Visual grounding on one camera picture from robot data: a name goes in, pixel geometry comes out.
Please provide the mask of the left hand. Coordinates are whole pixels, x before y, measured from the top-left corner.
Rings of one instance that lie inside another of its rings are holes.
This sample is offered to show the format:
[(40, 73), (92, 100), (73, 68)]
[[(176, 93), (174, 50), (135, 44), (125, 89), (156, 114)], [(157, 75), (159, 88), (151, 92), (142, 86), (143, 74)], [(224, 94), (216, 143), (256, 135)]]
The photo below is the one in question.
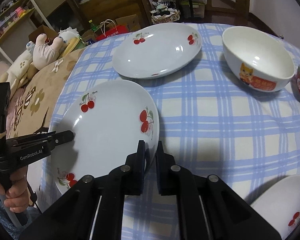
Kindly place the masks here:
[(4, 205), (10, 209), (11, 212), (24, 212), (29, 206), (29, 194), (27, 191), (27, 180), (25, 178), (28, 166), (22, 167), (11, 174), (10, 180), (12, 187), (5, 191), (0, 184), (0, 195), (5, 195), (6, 199)]

